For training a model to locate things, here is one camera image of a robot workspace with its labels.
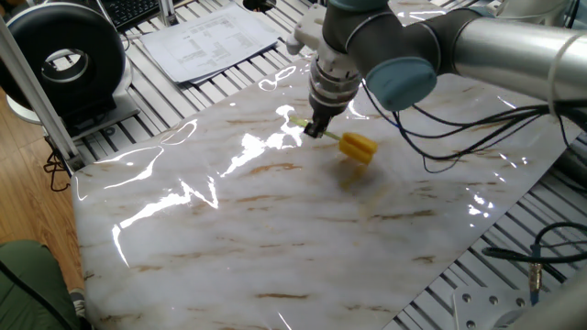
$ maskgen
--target yellow toy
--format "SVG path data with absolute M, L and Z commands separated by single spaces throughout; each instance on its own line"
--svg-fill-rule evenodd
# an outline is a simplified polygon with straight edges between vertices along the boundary
M 307 122 L 297 117 L 290 117 L 290 121 L 298 126 L 305 127 Z M 369 164 L 373 159 L 373 154 L 377 152 L 377 142 L 370 140 L 361 134 L 344 133 L 342 137 L 330 132 L 324 132 L 324 135 L 338 141 L 338 149 L 345 155 L 364 164 Z

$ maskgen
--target keyboard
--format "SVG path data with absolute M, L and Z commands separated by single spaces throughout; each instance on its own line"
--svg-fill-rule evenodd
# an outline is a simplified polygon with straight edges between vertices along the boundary
M 138 23 L 159 13 L 157 0 L 115 0 L 103 1 L 106 12 L 118 32 L 133 28 Z

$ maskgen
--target blue joint cap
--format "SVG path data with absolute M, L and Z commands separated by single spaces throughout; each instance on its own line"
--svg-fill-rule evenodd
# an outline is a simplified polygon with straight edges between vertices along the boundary
M 532 257 L 540 258 L 540 245 L 539 244 L 532 244 L 530 246 L 530 250 L 532 251 Z
M 353 12 L 366 12 L 387 6 L 387 0 L 329 0 L 328 5 Z
M 380 63 L 366 80 L 386 110 L 399 111 L 428 96 L 437 84 L 437 75 L 427 60 L 406 57 Z

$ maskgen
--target cable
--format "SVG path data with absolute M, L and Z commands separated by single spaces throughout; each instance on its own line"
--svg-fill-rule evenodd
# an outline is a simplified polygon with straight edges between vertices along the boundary
M 567 280 L 566 276 L 562 275 L 562 273 L 560 271 L 558 271 L 557 269 L 552 267 L 552 265 L 550 265 L 550 264 L 543 264 L 542 268 L 545 272 L 550 274 L 550 276 L 552 276 L 559 283 L 564 283 Z
M 370 91 L 367 89 L 367 87 L 365 86 L 364 82 L 362 82 L 362 85 L 363 85 L 363 88 L 364 88 L 364 90 L 365 90 L 365 93 L 367 94 L 367 96 L 369 97 L 369 100 L 371 101 L 371 104 L 372 104 L 372 105 L 375 107 L 375 110 L 377 110 L 377 112 L 378 112 L 378 113 L 379 113 L 379 114 L 380 114 L 380 115 L 381 115 L 381 116 L 382 116 L 382 117 L 383 117 L 383 118 L 384 118 L 384 119 L 385 119 L 385 120 L 386 120 L 388 123 L 390 123 L 390 124 L 392 124 L 393 126 L 395 126 L 395 127 L 399 128 L 399 126 L 398 126 L 396 123 L 394 123 L 394 121 L 392 121 L 392 120 L 391 120 L 391 119 L 390 119 L 390 118 L 389 118 L 387 115 L 384 115 L 384 114 L 382 113 L 382 111 L 381 111 L 381 109 L 379 108 L 379 106 L 377 106 L 377 104 L 376 104 L 376 103 L 375 103 L 375 101 L 373 100 L 373 98 L 372 98 L 372 96 L 371 96 L 371 92 L 370 92 Z M 413 135 L 413 136 L 415 136 L 415 137 L 418 137 L 418 138 L 445 138 L 445 137 L 447 137 L 447 136 L 450 136 L 450 135 L 453 135 L 453 134 L 459 133 L 459 132 L 463 131 L 463 130 L 464 130 L 464 129 L 466 129 L 466 128 L 470 128 L 470 127 L 476 127 L 476 126 L 479 126 L 479 125 L 485 125 L 485 124 L 498 123 L 498 122 L 505 121 L 505 120 L 508 120 L 508 119 L 511 119 L 511 118 L 515 118 L 515 117 L 517 117 L 517 116 L 520 116 L 520 115 L 514 115 L 514 114 L 516 114 L 516 113 L 519 113 L 519 112 L 528 111 L 528 112 L 527 112 L 527 114 L 526 114 L 526 116 L 531 116 L 531 115 L 533 115 L 533 114 L 534 114 L 534 113 L 535 113 L 537 110 L 540 110 L 539 108 L 540 108 L 541 106 L 544 106 L 544 105 L 538 105 L 538 106 L 536 106 L 536 105 L 530 105 L 530 106 L 521 106 L 521 107 L 518 107 L 518 108 L 516 108 L 516 109 L 512 109 L 512 110 L 504 111 L 504 112 L 502 112 L 502 113 L 499 113 L 499 114 L 496 114 L 496 115 L 490 115 L 490 116 L 487 116 L 487 117 L 485 117 L 485 118 L 483 118 L 483 119 L 477 120 L 477 121 L 475 121 L 475 122 L 472 122 L 472 123 L 453 123 L 453 122 L 449 122 L 449 121 L 447 121 L 447 120 L 444 120 L 444 119 L 438 118 L 438 117 L 436 117 L 436 116 L 434 116 L 434 115 L 431 115 L 431 114 L 429 114 L 428 112 L 424 111 L 424 110 L 423 110 L 421 107 L 419 107 L 418 105 L 416 105 L 416 104 L 413 104 L 413 105 L 412 105 L 412 107 L 413 107 L 414 109 L 416 109 L 418 112 L 422 113 L 423 115 L 425 115 L 425 116 L 429 117 L 430 119 L 433 119 L 433 120 L 435 120 L 435 121 L 438 121 L 438 122 L 439 122 L 439 123 L 441 123 L 441 124 L 445 124 L 445 125 L 448 125 L 448 126 L 455 126 L 455 127 L 460 127 L 460 128 L 458 128 L 458 129 L 455 129 L 455 130 L 453 130 L 453 131 L 450 131 L 450 132 L 448 132 L 448 133 L 444 133 L 444 134 L 440 134 L 440 135 L 436 135 L 436 136 L 426 136 L 426 135 L 421 135 L 421 134 L 418 134 L 418 133 L 414 133 L 414 132 L 412 132 L 412 131 L 409 131 L 409 130 L 407 130 L 407 129 L 405 129 L 405 128 L 404 128 L 404 130 L 405 130 L 405 132 L 406 132 L 407 134 Z
M 494 130 L 491 134 L 489 134 L 488 136 L 482 138 L 481 140 L 477 141 L 476 143 L 472 144 L 471 146 L 469 146 L 468 148 L 462 150 L 462 151 L 458 151 L 455 152 L 453 154 L 450 155 L 446 155 L 446 156 L 435 156 L 435 155 L 431 155 L 428 154 L 426 152 L 424 152 L 422 149 L 420 149 L 413 141 L 412 139 L 407 136 L 407 134 L 405 133 L 405 130 L 402 128 L 402 124 L 399 118 L 399 114 L 397 113 L 393 113 L 393 116 L 395 117 L 395 121 L 397 122 L 399 129 L 400 129 L 400 134 L 402 135 L 402 137 L 405 139 L 405 141 L 420 155 L 425 156 L 431 160 L 451 160 L 457 157 L 461 157 L 467 154 L 470 154 L 472 152 L 474 152 L 474 150 L 481 146 L 482 144 L 486 143 L 487 141 L 491 140 L 492 138 L 495 138 L 496 136 L 498 136 L 499 134 L 503 133 L 505 130 L 509 129 L 510 127 L 513 127 L 514 125 L 518 124 L 521 120 L 520 119 L 513 119 L 512 121 L 510 121 L 509 123 L 506 123 L 505 125 L 497 128 L 496 130 Z
M 558 243 L 558 244 L 553 244 L 550 246 L 543 246 L 541 245 L 541 248 L 559 248 L 559 247 L 565 247 L 567 245 L 579 245 L 579 244 L 587 244 L 587 240 L 584 241 L 574 241 L 574 242 L 564 242 L 564 243 Z
M 57 157 L 57 150 L 54 149 L 51 154 L 49 155 L 49 157 L 47 158 L 47 163 L 45 165 L 43 165 L 43 170 L 46 173 L 50 173 L 51 174 L 51 190 L 59 193 L 59 192 L 63 192 L 65 191 L 67 188 L 69 188 L 71 185 L 69 183 L 66 183 L 65 186 L 63 188 L 55 188 L 55 173 L 58 171 L 66 171 L 63 168 L 63 164 L 61 163 L 61 160 Z
M 569 21 L 566 24 L 567 28 L 572 28 L 573 23 L 575 23 L 575 18 L 577 18 L 577 12 L 579 12 L 579 5 L 581 4 L 581 0 L 575 0 L 574 6 L 570 11 Z
M 47 299 L 45 299 L 40 293 L 35 291 L 33 288 L 29 287 L 25 282 L 23 282 L 15 273 L 10 270 L 10 268 L 2 261 L 0 261 L 0 271 L 2 271 L 9 280 L 11 280 L 17 287 L 22 289 L 22 291 L 26 292 L 30 295 L 34 300 L 40 303 L 57 321 L 63 326 L 64 329 L 73 330 L 72 326 L 67 323 L 63 315 L 61 315 L 53 305 L 51 305 Z
M 562 135 L 562 140 L 564 141 L 565 145 L 567 146 L 567 150 L 577 158 L 577 160 L 579 160 L 584 166 L 587 166 L 587 159 L 583 157 L 582 154 L 580 154 L 579 152 L 575 151 L 575 149 L 573 149 L 570 146 L 569 140 L 567 139 L 567 132 L 565 131 L 565 126 L 562 125 L 562 118 L 560 117 L 560 115 L 558 115 L 559 118 L 559 124 L 560 124 L 560 133 Z
M 125 52 L 130 48 L 130 39 L 128 38 L 128 36 L 124 33 L 120 33 L 119 34 L 121 37 L 124 37 L 127 40 L 127 46 L 125 47 Z
M 540 117 L 540 115 L 535 116 L 534 118 L 532 118 L 529 121 L 525 122 L 521 126 L 519 126 L 516 129 L 514 129 L 513 131 L 509 132 L 505 136 L 498 138 L 493 143 L 491 143 L 491 144 L 489 144 L 489 145 L 487 145 L 487 146 L 485 146 L 483 148 L 475 149 L 472 153 L 479 152 L 479 151 L 484 151 L 486 149 L 489 149 L 489 148 L 493 147 L 494 145 L 496 145 L 497 143 L 503 141 L 504 139 L 511 137 L 515 132 L 517 132 L 520 129 L 524 128 L 525 126 L 527 126 L 528 124 L 532 123 L 533 121 L 535 121 L 539 117 Z M 428 167 L 427 167 L 427 165 L 426 165 L 426 157 L 425 156 L 422 156 L 422 161 L 424 162 L 424 170 L 426 172 L 431 173 L 431 174 L 438 174 L 438 173 L 441 173 L 443 171 L 448 171 L 448 170 L 452 169 L 455 165 L 457 165 L 457 163 L 459 162 L 460 158 L 461 158 L 461 156 L 458 156 L 457 158 L 455 158 L 455 160 L 452 162 L 452 164 L 450 164 L 447 168 L 442 169 L 442 170 L 429 170 Z
M 581 225 L 581 224 L 570 223 L 570 222 L 555 223 L 552 225 L 547 225 L 546 227 L 544 227 L 542 230 L 540 230 L 538 232 L 538 234 L 536 235 L 536 238 L 534 239 L 533 246 L 540 247 L 540 241 L 542 240 L 542 237 L 547 232 L 549 232 L 553 229 L 562 228 L 562 227 L 575 228 L 575 229 L 579 229 L 579 230 L 583 231 L 584 233 L 587 233 L 587 225 Z M 529 257 L 529 256 L 523 255 L 521 253 L 518 253 L 518 252 L 515 252 L 512 250 L 508 250 L 505 248 L 487 247 L 482 250 L 482 253 L 485 256 L 498 258 L 498 259 L 506 259 L 506 260 L 511 260 L 511 261 L 521 261 L 521 262 L 535 262 L 535 263 L 542 263 L 542 264 L 569 263 L 569 262 L 576 262 L 576 261 L 581 261 L 581 260 L 587 259 L 587 252 L 582 252 L 582 253 L 578 253 L 578 254 L 571 255 L 571 256 L 565 256 L 565 257 L 538 257 L 537 258 L 537 257 Z
M 98 7 L 100 8 L 100 11 L 102 12 L 102 16 L 104 16 L 104 18 L 108 21 L 108 23 L 110 23 L 110 25 L 112 27 L 116 28 L 114 23 L 112 23 L 112 18 L 110 18 L 110 15 L 108 15 L 108 12 L 106 12 L 106 8 L 104 7 L 102 0 L 95 0 L 95 2 L 98 4 Z
M 562 184 L 566 185 L 567 187 L 569 187 L 570 189 L 572 189 L 576 193 L 587 193 L 587 189 L 584 189 L 582 187 L 579 187 L 579 186 L 576 186 L 574 184 L 568 183 L 566 180 L 562 179 L 561 177 L 559 177 L 555 173 L 552 173 L 551 172 L 550 175 L 552 175 L 553 177 L 557 178 L 560 182 L 562 182 Z

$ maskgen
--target green fabric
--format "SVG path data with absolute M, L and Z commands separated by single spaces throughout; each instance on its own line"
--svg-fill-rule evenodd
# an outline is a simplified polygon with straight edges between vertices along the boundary
M 29 287 L 43 296 L 72 329 L 80 329 L 61 269 L 49 249 L 36 241 L 0 245 L 0 260 Z M 39 302 L 0 272 L 0 329 L 63 329 Z

